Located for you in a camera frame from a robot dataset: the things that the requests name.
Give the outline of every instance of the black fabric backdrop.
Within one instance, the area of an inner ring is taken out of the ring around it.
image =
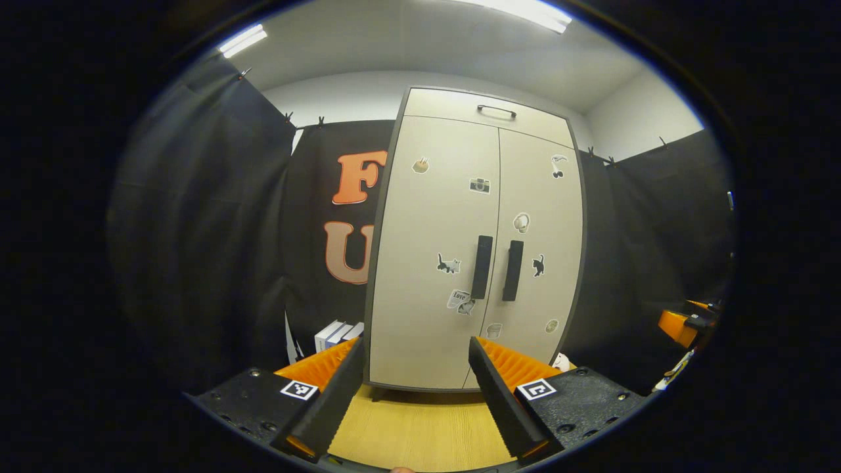
[[[125,314],[162,372],[200,393],[288,364],[278,214],[295,128],[219,55],[137,125],[108,210]]]
[[[707,130],[609,167],[580,155],[586,253],[562,349],[645,395],[685,353],[658,327],[662,310],[726,295],[735,245],[727,161]]]
[[[327,270],[325,248],[327,221],[353,225],[346,242],[346,264],[361,268],[365,264],[365,237],[360,229],[373,225],[382,167],[367,162],[363,166],[378,170],[377,183],[369,188],[360,183],[368,197],[361,203],[333,204],[339,189],[343,155],[388,151],[394,120],[351,121],[308,126],[300,137],[289,164],[283,194],[280,246],[285,272],[291,287],[287,316],[304,355],[315,353],[314,335],[334,320],[362,322],[365,315],[366,284],[349,284]]]

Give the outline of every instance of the sticker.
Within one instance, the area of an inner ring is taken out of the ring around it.
[[[558,319],[552,319],[549,321],[549,323],[546,324],[546,333],[552,333],[558,330],[558,325],[560,325],[560,323],[561,322],[558,322]]]
[[[499,338],[502,335],[502,324],[501,323],[492,323],[488,325],[488,329],[485,330],[485,335],[489,340],[493,340],[495,338]]]
[[[543,276],[543,253],[540,253],[540,259],[532,259],[532,268],[534,268],[534,277]]]
[[[517,386],[517,390],[523,393],[523,396],[526,397],[528,401],[534,401],[538,397],[549,396],[550,394],[557,392],[555,388],[551,387],[546,380],[537,380],[532,381],[531,383],[525,383],[524,385]]]
[[[561,171],[561,169],[558,167],[558,166],[560,166],[561,161],[569,161],[569,159],[567,159],[567,157],[562,155],[562,154],[556,154],[555,156],[552,156],[552,170],[553,170],[552,177],[553,178],[557,179],[557,178],[562,178],[563,177],[563,171]]]
[[[450,294],[450,300],[447,302],[447,309],[455,309],[456,307],[460,306],[463,302],[467,302],[470,299],[470,293],[465,292],[463,290],[452,290],[452,294]]]
[[[292,381],[280,390],[283,394],[298,399],[307,400],[318,391],[318,386],[308,385],[301,381]]]
[[[530,223],[532,223],[532,218],[525,212],[520,212],[514,217],[514,228],[520,233],[526,233]]]
[[[475,306],[475,305],[476,305],[476,300],[475,299],[471,299],[471,300],[468,300],[467,302],[463,302],[462,304],[460,304],[458,306],[458,309],[457,309],[458,313],[462,314],[463,316],[469,316],[470,311],[473,310],[473,306]]]
[[[470,190],[481,194],[489,194],[490,181],[486,181],[482,178],[470,179]]]
[[[428,170],[429,160],[423,156],[421,156],[419,160],[415,161],[415,164],[412,164],[412,171],[415,171],[418,174],[423,174]]]
[[[458,274],[459,271],[462,269],[462,262],[458,261],[457,259],[451,259],[450,261],[442,261],[441,254],[438,253],[438,270],[443,271],[447,274]]]

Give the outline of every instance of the black handle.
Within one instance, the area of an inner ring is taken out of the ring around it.
[[[473,288],[470,299],[484,299],[485,289],[488,287],[488,273],[490,272],[490,249],[494,246],[494,238],[480,235],[476,247],[476,269],[473,271]]]
[[[511,240],[508,248],[508,269],[505,271],[505,286],[502,288],[502,300],[511,302],[517,298],[517,286],[520,285],[520,266],[523,263],[523,242]]]
[[[481,112],[482,109],[502,110],[503,112],[508,112],[509,114],[511,114],[511,118],[517,118],[517,112],[511,110],[501,109],[499,107],[491,107],[490,105],[476,105],[476,110]]]

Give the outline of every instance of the white cabinet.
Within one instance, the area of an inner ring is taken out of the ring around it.
[[[366,381],[476,389],[477,335],[550,362],[583,234],[566,120],[439,89],[412,88],[404,104],[374,228]]]

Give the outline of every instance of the ceiling light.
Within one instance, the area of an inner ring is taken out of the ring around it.
[[[219,47],[219,51],[225,55],[225,58],[228,58],[267,36],[261,24],[252,26],[225,42]]]
[[[472,3],[482,7],[493,8],[532,23],[539,24],[552,31],[563,33],[567,25],[573,20],[566,13],[552,5],[539,0],[451,0],[453,2]]]

